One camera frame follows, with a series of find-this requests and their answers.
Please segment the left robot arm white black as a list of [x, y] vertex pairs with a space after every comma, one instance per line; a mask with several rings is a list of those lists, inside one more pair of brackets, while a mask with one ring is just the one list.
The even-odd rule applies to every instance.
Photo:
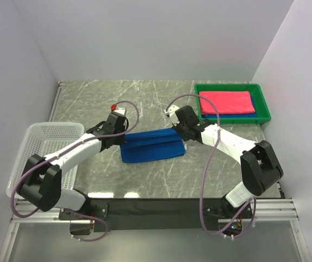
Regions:
[[75, 175], [66, 185], [65, 176], [87, 158], [124, 142], [123, 132], [128, 128], [126, 109], [118, 108], [106, 121], [88, 129], [68, 146], [43, 157], [29, 157], [16, 192], [41, 211], [54, 207], [71, 209], [78, 219], [86, 219], [91, 213], [87, 197], [74, 189]]

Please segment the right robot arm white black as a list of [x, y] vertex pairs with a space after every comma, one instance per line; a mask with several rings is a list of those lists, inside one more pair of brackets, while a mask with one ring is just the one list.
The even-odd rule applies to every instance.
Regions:
[[212, 146], [240, 164], [241, 182], [221, 199], [224, 216], [235, 217], [247, 200], [261, 196], [283, 177], [281, 165], [268, 141], [244, 139], [211, 120], [200, 120], [189, 105], [181, 108], [172, 105], [165, 110], [165, 115], [184, 141]]

